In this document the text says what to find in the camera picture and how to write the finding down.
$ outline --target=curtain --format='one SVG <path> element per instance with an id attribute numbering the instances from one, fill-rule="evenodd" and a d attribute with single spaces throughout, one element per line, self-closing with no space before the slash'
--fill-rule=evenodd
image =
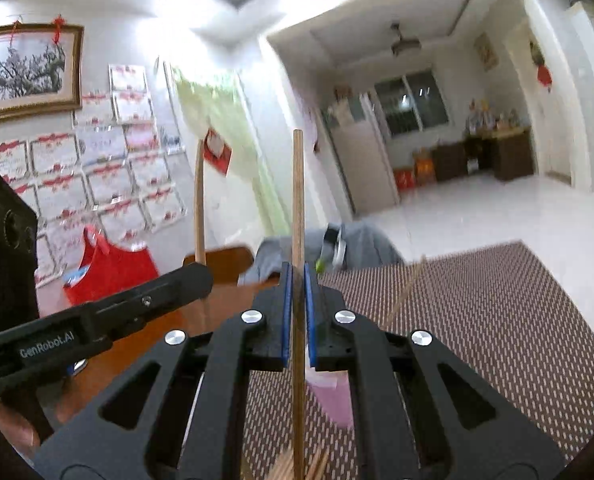
<path id="1" fill-rule="evenodd" d="M 209 127 L 219 133 L 232 148 L 229 173 L 232 171 L 252 186 L 266 235 L 286 235 L 286 214 L 266 164 L 257 153 L 236 77 L 234 72 L 223 71 L 189 80 L 181 70 L 173 69 L 184 121 L 190 131 L 199 139 L 203 139 Z"/>

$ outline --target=metal bolt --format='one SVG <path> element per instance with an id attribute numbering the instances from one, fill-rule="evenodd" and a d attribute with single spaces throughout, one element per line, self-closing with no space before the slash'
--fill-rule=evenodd
<path id="1" fill-rule="evenodd" d="M 348 324 L 355 320 L 355 314 L 350 312 L 350 310 L 340 310 L 335 314 L 335 319 L 338 323 Z"/>
<path id="2" fill-rule="evenodd" d="M 244 323 L 258 323 L 261 321 L 263 315 L 258 310 L 247 310 L 241 315 L 241 320 Z"/>
<path id="3" fill-rule="evenodd" d="M 410 336 L 413 339 L 413 343 L 419 346 L 428 346 L 433 342 L 433 336 L 431 336 L 425 330 L 417 330 L 413 332 L 413 335 Z"/>
<path id="4" fill-rule="evenodd" d="M 165 337 L 164 341 L 171 346 L 179 345 L 186 340 L 186 332 L 183 330 L 171 330 L 168 332 Z"/>

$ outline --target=red hanging ornament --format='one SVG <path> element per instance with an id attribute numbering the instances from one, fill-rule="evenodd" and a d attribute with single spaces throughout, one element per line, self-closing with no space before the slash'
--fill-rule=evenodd
<path id="1" fill-rule="evenodd" d="M 60 14 L 54 20 L 52 20 L 52 24 L 57 28 L 57 30 L 55 30 L 55 35 L 52 38 L 52 42 L 54 44 L 58 44 L 59 38 L 61 38 L 61 27 L 63 27 L 66 24 L 66 20 L 64 20 Z"/>
<path id="2" fill-rule="evenodd" d="M 16 28 L 21 25 L 21 22 L 19 20 L 14 20 L 13 23 L 13 31 L 10 33 L 10 48 L 13 47 L 13 38 L 14 38 L 14 34 L 16 33 Z"/>
<path id="3" fill-rule="evenodd" d="M 552 78 L 551 72 L 546 68 L 546 65 L 540 65 L 537 68 L 537 80 L 548 88 L 548 91 L 551 92 L 552 87 Z"/>

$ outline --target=brown patterned tablecloth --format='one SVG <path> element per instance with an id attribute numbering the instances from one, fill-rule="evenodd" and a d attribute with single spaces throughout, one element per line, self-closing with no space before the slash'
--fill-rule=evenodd
<path id="1" fill-rule="evenodd" d="M 385 322 L 414 266 L 327 274 L 347 307 Z M 425 328 L 549 434 L 567 461 L 594 433 L 594 336 L 539 259 L 521 242 L 427 261 L 388 330 Z M 257 480 L 291 441 L 291 377 L 251 377 L 245 456 Z M 306 455 L 330 449 L 326 479 L 357 477 L 352 430 L 327 420 L 307 391 Z"/>

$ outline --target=brown wooden chair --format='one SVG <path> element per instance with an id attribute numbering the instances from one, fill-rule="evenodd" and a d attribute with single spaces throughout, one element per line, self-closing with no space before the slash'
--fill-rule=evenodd
<path id="1" fill-rule="evenodd" d="M 215 284 L 237 283 L 242 272 L 252 266 L 255 257 L 246 246 L 222 247 L 214 251 L 206 251 L 206 267 L 213 273 Z M 195 261 L 194 254 L 184 258 L 184 265 Z"/>

